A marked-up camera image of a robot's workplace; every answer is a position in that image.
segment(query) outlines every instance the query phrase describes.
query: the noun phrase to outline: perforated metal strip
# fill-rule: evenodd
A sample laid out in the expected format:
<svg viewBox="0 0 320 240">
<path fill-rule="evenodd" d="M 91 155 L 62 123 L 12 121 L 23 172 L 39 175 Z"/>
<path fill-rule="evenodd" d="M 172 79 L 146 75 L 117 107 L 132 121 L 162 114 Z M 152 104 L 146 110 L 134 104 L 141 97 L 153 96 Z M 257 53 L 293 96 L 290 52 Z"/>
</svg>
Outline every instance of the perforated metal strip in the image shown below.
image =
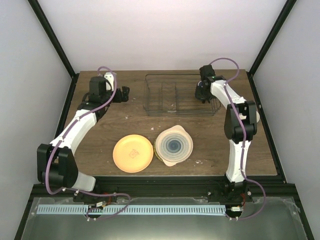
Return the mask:
<svg viewBox="0 0 320 240">
<path fill-rule="evenodd" d="M 37 214 L 83 215 L 88 205 L 54 205 L 39 204 Z M 122 209 L 124 205 L 109 205 L 102 210 L 94 209 L 89 214 L 111 215 Z M 129 205 L 120 215 L 206 215 L 224 216 L 225 205 Z"/>
</svg>

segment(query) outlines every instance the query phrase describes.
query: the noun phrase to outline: metal wire rack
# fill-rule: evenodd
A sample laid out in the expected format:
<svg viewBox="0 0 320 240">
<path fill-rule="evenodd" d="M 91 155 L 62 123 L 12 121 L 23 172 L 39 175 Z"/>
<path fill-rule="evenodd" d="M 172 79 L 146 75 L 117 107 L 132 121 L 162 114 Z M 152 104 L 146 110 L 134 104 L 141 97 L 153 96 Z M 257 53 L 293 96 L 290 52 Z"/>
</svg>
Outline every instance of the metal wire rack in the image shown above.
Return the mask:
<svg viewBox="0 0 320 240">
<path fill-rule="evenodd" d="M 199 115 L 213 116 L 220 108 L 218 99 L 202 103 L 195 91 L 197 73 L 152 73 L 145 76 L 143 107 L 150 116 Z"/>
</svg>

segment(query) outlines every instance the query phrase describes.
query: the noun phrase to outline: gray wall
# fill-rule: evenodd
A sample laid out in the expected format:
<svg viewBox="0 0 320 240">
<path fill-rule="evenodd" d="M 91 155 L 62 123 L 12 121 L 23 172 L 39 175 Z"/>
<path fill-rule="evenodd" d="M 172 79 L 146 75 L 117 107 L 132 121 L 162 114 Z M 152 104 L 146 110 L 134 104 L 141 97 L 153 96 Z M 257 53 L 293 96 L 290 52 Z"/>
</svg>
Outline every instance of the gray wall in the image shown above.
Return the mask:
<svg viewBox="0 0 320 240">
<path fill-rule="evenodd" d="M 14 239 L 70 77 L 26 0 L 0 4 L 0 239 Z"/>
<path fill-rule="evenodd" d="M 219 57 L 248 70 L 286 0 L 39 2 L 76 71 L 199 69 Z"/>
<path fill-rule="evenodd" d="M 320 239 L 320 1 L 300 0 L 254 81 L 289 183 Z"/>
</svg>

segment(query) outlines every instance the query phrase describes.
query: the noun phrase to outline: yellow plate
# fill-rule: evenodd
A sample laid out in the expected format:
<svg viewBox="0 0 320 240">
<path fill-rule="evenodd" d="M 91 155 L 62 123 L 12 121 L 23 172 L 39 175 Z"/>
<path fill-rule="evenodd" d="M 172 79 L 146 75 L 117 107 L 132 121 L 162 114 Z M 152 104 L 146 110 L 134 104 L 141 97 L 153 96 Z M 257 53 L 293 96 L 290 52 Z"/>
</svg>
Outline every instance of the yellow plate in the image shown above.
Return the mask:
<svg viewBox="0 0 320 240">
<path fill-rule="evenodd" d="M 124 172 L 137 173 L 148 167 L 154 149 L 148 139 L 141 135 L 121 138 L 113 149 L 113 161 Z"/>
</svg>

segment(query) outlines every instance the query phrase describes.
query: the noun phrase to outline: brown wood surface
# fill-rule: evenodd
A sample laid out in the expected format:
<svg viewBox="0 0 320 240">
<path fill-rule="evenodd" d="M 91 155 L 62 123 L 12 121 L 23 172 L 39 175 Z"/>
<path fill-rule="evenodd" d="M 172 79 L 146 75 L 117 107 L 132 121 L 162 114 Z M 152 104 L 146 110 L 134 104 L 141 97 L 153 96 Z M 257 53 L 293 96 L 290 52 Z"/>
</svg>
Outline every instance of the brown wood surface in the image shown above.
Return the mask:
<svg viewBox="0 0 320 240">
<path fill-rule="evenodd" d="M 104 117 L 84 137 L 75 153 L 79 171 L 94 176 L 223 175 L 228 168 L 230 149 L 224 133 L 226 110 L 223 106 L 214 116 L 149 116 L 143 108 L 146 74 L 197 72 L 116 71 L 118 86 L 130 87 L 129 101 L 113 103 Z M 234 70 L 216 70 L 217 75 L 226 78 L 232 77 L 234 73 Z M 89 91 L 90 78 L 96 75 L 96 71 L 80 73 L 66 126 L 75 115 L 83 95 Z M 244 70 L 230 83 L 230 86 L 247 100 L 254 100 Z M 193 152 L 188 160 L 168 167 L 154 156 L 150 165 L 138 173 L 126 173 L 116 167 L 113 161 L 113 149 L 122 137 L 139 134 L 148 138 L 153 144 L 162 131 L 174 125 L 181 125 L 192 137 Z M 248 175 L 277 174 L 261 121 L 249 148 L 246 172 Z"/>
</svg>

